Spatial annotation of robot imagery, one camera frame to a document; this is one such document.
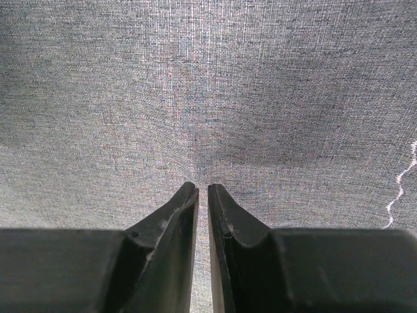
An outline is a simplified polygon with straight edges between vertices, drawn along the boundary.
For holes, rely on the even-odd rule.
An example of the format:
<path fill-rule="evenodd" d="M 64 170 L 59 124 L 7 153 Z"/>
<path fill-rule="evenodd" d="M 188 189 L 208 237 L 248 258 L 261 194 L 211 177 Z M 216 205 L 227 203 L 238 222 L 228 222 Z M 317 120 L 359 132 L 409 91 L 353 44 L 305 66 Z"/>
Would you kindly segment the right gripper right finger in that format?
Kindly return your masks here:
<path fill-rule="evenodd" d="M 269 228 L 208 187 L 215 312 L 415 312 L 416 236 Z"/>

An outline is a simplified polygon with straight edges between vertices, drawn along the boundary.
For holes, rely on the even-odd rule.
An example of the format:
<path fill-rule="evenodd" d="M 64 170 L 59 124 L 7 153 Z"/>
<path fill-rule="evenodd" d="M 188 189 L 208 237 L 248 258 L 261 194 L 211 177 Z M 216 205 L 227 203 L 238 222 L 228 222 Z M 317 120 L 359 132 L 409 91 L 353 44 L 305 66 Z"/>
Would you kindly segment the grey cloth placemat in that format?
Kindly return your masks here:
<path fill-rule="evenodd" d="M 416 231 L 415 1 L 2 1 L 1 226 L 125 229 L 207 187 L 271 228 Z"/>

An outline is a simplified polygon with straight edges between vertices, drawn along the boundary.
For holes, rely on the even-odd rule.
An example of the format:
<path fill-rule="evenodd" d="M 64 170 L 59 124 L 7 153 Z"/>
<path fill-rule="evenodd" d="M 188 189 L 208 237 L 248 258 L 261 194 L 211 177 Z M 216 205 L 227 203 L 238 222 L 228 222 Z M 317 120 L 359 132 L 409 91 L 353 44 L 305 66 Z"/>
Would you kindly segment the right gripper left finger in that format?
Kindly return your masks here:
<path fill-rule="evenodd" d="M 1 230 L 2 312 L 188 312 L 199 191 L 127 230 Z"/>

